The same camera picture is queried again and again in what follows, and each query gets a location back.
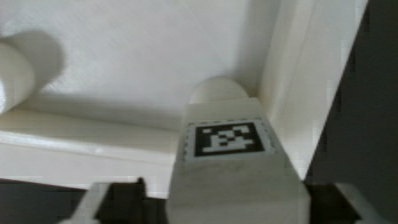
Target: dark background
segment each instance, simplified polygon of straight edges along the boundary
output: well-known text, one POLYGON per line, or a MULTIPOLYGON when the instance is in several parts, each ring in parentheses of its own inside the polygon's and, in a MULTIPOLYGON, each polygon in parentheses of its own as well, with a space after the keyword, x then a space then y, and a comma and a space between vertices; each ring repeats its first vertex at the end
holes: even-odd
MULTIPOLYGON (((352 183, 398 223, 396 0, 369 0, 307 181, 352 183)), ((82 190, 0 180, 0 223, 55 224, 82 195, 82 190)))

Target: white cylindrical object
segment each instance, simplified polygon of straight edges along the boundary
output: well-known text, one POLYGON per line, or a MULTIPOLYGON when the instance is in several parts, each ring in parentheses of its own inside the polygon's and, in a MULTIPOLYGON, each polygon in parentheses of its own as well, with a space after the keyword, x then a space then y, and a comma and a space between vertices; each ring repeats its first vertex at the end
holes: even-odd
POLYGON ((0 43, 0 114, 34 90, 34 68, 21 53, 0 43))

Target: white plastic part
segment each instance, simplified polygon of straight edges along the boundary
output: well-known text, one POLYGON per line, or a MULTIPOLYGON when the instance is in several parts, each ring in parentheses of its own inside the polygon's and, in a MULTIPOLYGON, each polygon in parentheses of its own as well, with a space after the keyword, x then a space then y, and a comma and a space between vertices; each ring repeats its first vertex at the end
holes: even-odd
POLYGON ((34 90, 34 69, 21 53, 0 43, 0 114, 34 90))
POLYGON ((231 79, 211 78, 201 83, 195 89, 190 103, 204 103, 247 97, 245 90, 231 79))
POLYGON ((167 201, 169 222, 172 224, 307 224, 309 195, 263 116, 258 99, 242 98, 190 104, 183 127, 167 201), (250 131, 249 135, 243 135, 243 141, 256 140, 256 134, 263 135, 272 144, 258 144, 261 146, 254 146, 254 150, 259 149, 265 153, 254 154, 249 147, 231 146, 236 141, 242 141, 236 140, 240 138, 236 134, 229 136, 234 140, 227 139, 229 148, 222 155, 213 157, 206 147, 199 146, 201 143, 211 142, 213 147, 217 129, 236 130, 236 124, 226 127, 231 126, 226 121, 240 121, 250 127, 254 118, 263 123, 263 134, 259 131, 250 131), (201 134, 208 133, 208 129, 199 127, 204 123, 211 135, 201 134), (199 128, 192 136, 188 129, 195 125, 199 128), (186 157, 186 154, 192 154, 190 150, 197 158, 194 160, 186 157))

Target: white panel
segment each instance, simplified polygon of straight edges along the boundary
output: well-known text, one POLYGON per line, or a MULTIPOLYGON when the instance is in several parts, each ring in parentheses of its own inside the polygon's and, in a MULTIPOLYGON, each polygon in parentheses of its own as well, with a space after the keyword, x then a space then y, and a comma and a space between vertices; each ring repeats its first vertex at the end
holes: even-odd
MULTIPOLYGON (((261 102, 290 159, 305 177, 353 44, 366 0, 297 3, 297 17, 279 17, 261 83, 261 102)), ((288 2, 281 12, 290 11, 288 2)))
POLYGON ((167 198, 170 165, 78 155, 0 144, 0 178, 89 189, 94 182, 137 182, 147 195, 167 198))

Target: white curved surface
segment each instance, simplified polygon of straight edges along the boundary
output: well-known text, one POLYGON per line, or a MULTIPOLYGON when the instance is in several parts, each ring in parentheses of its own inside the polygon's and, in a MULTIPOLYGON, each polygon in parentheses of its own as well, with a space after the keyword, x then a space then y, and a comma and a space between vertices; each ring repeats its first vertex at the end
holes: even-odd
POLYGON ((0 114, 21 103, 34 90, 34 68, 21 53, 0 43, 0 114))
POLYGON ((190 104, 247 98, 240 84, 226 78, 206 80, 192 93, 190 104))

